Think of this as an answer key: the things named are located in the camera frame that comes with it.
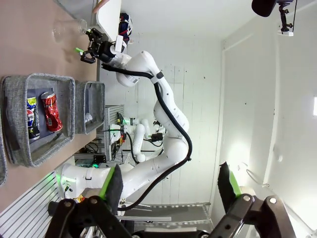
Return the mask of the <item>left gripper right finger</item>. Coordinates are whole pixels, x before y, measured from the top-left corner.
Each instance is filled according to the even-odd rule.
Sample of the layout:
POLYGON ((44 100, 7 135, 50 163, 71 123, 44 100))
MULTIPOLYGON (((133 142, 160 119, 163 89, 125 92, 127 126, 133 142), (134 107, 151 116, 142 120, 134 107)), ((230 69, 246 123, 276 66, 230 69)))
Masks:
POLYGON ((276 195, 260 200, 242 193, 226 162, 220 165, 217 186, 225 215, 210 233, 211 238, 234 238, 244 225, 254 226, 261 238, 296 236, 283 201, 276 195))

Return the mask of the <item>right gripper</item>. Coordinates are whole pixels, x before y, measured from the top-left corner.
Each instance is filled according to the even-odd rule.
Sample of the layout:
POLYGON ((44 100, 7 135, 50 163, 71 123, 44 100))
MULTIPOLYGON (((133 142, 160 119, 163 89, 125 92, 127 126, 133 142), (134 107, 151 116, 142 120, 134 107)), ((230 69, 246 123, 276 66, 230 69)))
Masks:
POLYGON ((96 28, 89 28, 86 30, 86 35, 90 43, 101 44, 99 49, 88 48, 86 51, 76 48, 75 51, 80 55, 80 60, 86 63, 95 63, 96 57, 102 62, 110 62, 114 58, 114 54, 110 51, 113 45, 109 41, 102 42, 102 33, 96 28))

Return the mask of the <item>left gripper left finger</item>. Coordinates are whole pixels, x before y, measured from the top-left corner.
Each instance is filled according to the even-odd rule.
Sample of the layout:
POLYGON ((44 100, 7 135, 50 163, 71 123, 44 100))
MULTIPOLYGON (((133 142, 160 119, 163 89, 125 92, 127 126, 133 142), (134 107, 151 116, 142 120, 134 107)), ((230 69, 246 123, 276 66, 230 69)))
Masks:
POLYGON ((77 203, 64 199, 56 207, 48 227, 50 238, 78 238, 85 228, 98 227, 105 238, 130 238, 131 234, 116 218, 123 190, 120 167, 112 167, 101 194, 77 203))

